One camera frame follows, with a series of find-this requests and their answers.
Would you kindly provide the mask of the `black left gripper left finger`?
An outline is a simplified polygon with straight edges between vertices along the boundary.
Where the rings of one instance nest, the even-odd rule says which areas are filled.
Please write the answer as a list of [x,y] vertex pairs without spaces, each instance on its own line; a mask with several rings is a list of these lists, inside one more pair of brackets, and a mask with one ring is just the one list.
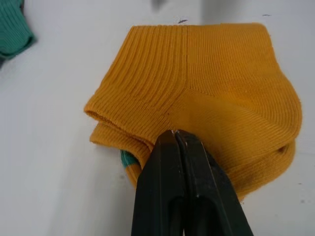
[[138,180],[131,235],[181,236],[185,181],[174,131],[162,133]]

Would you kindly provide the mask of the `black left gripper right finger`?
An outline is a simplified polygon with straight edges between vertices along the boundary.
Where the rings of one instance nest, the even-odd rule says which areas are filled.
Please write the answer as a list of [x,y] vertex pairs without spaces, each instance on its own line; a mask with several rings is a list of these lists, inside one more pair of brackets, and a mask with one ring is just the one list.
[[176,132],[185,170],[187,236],[250,236],[252,230],[232,183],[203,143],[193,134]]

